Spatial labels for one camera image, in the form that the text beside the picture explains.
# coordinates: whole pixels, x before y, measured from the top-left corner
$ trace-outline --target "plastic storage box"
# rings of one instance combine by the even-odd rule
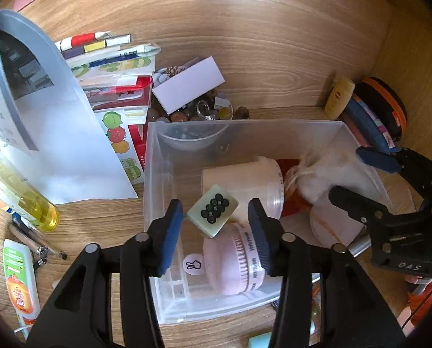
[[[182,137],[198,139],[183,140]],[[184,212],[190,209],[201,197],[204,168],[250,162],[257,156],[296,159],[307,150],[327,146],[354,152],[359,145],[342,122],[280,119],[150,123],[143,196],[145,229],[164,215],[171,198],[182,201]],[[380,178],[374,169],[369,169],[379,188],[379,202],[390,207]],[[182,261],[190,253],[202,252],[203,239],[203,233],[184,220],[171,267],[161,278],[150,278],[160,324],[233,314],[279,296],[281,278],[267,276],[252,292],[223,296],[213,291],[205,275],[188,275]]]

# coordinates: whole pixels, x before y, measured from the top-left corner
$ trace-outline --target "cable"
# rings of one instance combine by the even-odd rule
[[[20,328],[18,328],[18,329],[16,329],[16,330],[13,330],[13,332],[14,332],[14,333],[17,333],[17,332],[23,331],[23,330],[25,330],[25,329],[29,329],[29,328],[31,328],[32,326],[34,326],[34,324],[28,324],[27,326],[22,326],[22,327],[20,327]]]
[[[409,318],[406,319],[406,321],[403,323],[401,329],[404,329],[404,327],[407,325],[407,323],[412,319],[412,317],[414,317],[414,315],[417,314],[417,312],[428,301],[428,299],[430,298],[431,295],[432,295],[432,290],[430,291],[430,293],[428,294],[428,296],[426,296],[425,299],[421,302],[421,304],[411,313],[411,315],[409,316]]]

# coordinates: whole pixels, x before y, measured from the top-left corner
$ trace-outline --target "light blue eraser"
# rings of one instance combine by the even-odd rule
[[[248,348],[267,348],[271,340],[272,332],[266,332],[262,335],[253,336],[248,340]]]

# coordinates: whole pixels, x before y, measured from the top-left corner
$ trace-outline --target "fruit stickers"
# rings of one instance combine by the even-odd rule
[[[95,112],[111,147],[117,154],[132,184],[143,182],[143,170],[126,124],[125,111],[109,109]]]

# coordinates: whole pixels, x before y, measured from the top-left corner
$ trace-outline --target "yellow plastic bottle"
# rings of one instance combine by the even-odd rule
[[[329,119],[335,120],[340,116],[351,99],[355,86],[349,78],[341,77],[337,80],[324,108]]]
[[[0,156],[0,199],[43,231],[52,231],[60,222],[57,208],[4,156]]]

